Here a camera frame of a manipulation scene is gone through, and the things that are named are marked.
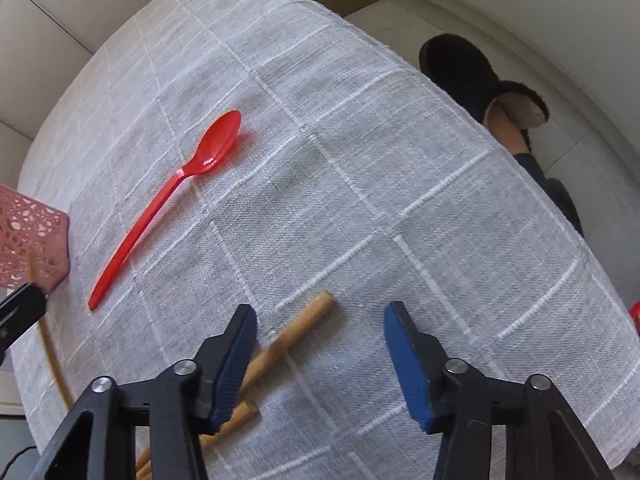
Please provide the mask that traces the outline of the black fuzzy slipper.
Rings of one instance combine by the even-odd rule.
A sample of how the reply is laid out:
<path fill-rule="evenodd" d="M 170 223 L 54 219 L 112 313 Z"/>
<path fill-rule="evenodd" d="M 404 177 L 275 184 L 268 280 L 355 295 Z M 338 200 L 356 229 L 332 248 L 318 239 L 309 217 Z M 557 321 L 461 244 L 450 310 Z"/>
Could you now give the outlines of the black fuzzy slipper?
<path fill-rule="evenodd" d="M 419 52 L 419 65 L 422 74 L 484 126 L 491 107 L 502 106 L 506 117 L 524 133 L 528 148 L 528 130 L 549 120 L 548 106 L 536 91 L 501 79 L 484 53 L 461 36 L 442 34 L 427 40 Z"/>

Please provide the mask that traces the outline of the pink perforated utensil holder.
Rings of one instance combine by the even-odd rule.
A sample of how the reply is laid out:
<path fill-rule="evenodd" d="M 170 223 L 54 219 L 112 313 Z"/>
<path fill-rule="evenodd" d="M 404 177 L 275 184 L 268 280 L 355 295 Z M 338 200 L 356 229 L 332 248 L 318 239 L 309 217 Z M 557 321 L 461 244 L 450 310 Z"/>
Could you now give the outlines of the pink perforated utensil holder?
<path fill-rule="evenodd" d="M 70 272 L 69 225 L 64 211 L 1 185 L 1 287 L 52 292 Z"/>

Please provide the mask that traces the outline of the snack packages in basket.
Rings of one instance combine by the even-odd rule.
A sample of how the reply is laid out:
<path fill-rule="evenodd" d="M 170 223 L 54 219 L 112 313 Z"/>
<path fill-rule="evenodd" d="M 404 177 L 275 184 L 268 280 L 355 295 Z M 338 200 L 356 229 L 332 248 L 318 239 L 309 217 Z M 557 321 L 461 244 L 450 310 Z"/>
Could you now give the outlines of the snack packages in basket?
<path fill-rule="evenodd" d="M 629 315 L 634 321 L 634 327 L 640 334 L 640 301 L 635 302 L 634 305 L 629 309 Z"/>

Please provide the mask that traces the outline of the bamboo chopstick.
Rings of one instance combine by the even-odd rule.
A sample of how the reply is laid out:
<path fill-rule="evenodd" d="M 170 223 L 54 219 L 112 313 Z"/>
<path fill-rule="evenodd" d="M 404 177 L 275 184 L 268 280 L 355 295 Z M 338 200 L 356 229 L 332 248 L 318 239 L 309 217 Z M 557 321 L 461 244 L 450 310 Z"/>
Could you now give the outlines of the bamboo chopstick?
<path fill-rule="evenodd" d="M 239 429 L 248 420 L 259 413 L 258 406 L 252 401 L 242 401 L 232 412 L 231 418 L 222 425 L 218 434 L 214 436 L 206 436 L 202 434 L 200 437 L 200 447 L 202 451 L 207 450 L 217 441 L 227 437 L 233 431 Z M 138 456 L 136 461 L 137 471 L 146 463 L 151 461 L 151 449 L 145 448 Z"/>
<path fill-rule="evenodd" d="M 332 294 L 326 290 L 319 292 L 299 314 L 288 323 L 277 338 L 250 361 L 239 391 L 240 398 L 246 396 L 271 367 L 280 361 L 300 338 L 306 335 L 336 304 Z"/>
<path fill-rule="evenodd" d="M 151 480 L 152 468 L 151 462 L 146 462 L 138 471 L 136 475 L 137 480 Z"/>
<path fill-rule="evenodd" d="M 31 283 L 38 283 L 36 257 L 31 252 L 29 252 L 26 256 L 26 276 Z M 60 360 L 58 359 L 58 355 L 55 352 L 47 320 L 45 318 L 40 318 L 40 320 L 38 321 L 38 327 L 44 353 L 46 354 L 56 388 L 58 388 L 58 393 L 63 400 L 66 411 L 69 411 L 74 405 L 75 400 L 70 393 L 70 388 L 68 388 L 68 385 L 66 384 Z"/>

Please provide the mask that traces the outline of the grey checked tablecloth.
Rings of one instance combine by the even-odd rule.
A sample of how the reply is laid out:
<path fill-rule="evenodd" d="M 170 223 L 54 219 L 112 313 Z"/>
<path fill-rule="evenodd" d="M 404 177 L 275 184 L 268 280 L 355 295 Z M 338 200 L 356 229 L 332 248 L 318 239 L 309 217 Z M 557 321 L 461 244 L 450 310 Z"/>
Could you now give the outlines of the grey checked tablecloth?
<path fill-rule="evenodd" d="M 312 0 L 151 1 L 58 100 L 17 187 L 70 217 L 48 313 L 73 394 L 190 358 L 239 304 L 269 344 L 336 298 L 206 452 L 214 479 L 430 478 L 393 300 L 489 376 L 549 376 L 610 466 L 638 444 L 639 337 L 587 243 L 449 96 Z"/>

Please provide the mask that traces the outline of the person's leg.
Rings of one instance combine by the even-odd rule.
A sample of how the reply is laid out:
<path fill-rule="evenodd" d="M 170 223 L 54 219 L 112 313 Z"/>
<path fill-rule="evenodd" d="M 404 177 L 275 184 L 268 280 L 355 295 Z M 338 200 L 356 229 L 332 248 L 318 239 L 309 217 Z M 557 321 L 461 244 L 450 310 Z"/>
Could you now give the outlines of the person's leg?
<path fill-rule="evenodd" d="M 564 214 L 574 229 L 584 235 L 574 200 L 564 184 L 555 178 L 547 178 L 526 142 L 527 136 L 506 114 L 500 104 L 493 105 L 487 115 L 487 128 L 494 138 L 515 158 L 518 164 L 546 192 L 550 200 Z"/>

